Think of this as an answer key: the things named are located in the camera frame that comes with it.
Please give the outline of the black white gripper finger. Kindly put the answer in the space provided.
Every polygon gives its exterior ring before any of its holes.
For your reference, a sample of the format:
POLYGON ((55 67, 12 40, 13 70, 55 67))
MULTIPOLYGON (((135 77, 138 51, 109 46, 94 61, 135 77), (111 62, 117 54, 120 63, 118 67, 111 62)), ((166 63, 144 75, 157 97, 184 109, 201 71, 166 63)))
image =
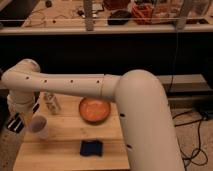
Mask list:
POLYGON ((9 131, 12 131, 14 133, 20 133, 22 129, 24 128, 24 124, 19 116, 19 114, 16 114, 8 123, 7 123, 7 129, 9 131))
POLYGON ((34 106, 33 106, 33 113, 35 113, 40 107, 40 104, 39 103, 36 103, 34 106))

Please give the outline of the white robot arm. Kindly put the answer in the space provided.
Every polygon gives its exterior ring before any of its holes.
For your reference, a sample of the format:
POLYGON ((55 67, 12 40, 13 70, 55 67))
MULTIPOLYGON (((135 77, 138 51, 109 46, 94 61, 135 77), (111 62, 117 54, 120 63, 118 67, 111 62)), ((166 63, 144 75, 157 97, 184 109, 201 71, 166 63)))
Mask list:
POLYGON ((9 105, 25 115, 32 111, 36 92, 113 101, 131 171, 185 171, 165 90, 148 71, 44 74, 35 61, 24 59, 6 70, 1 81, 9 89, 9 105))

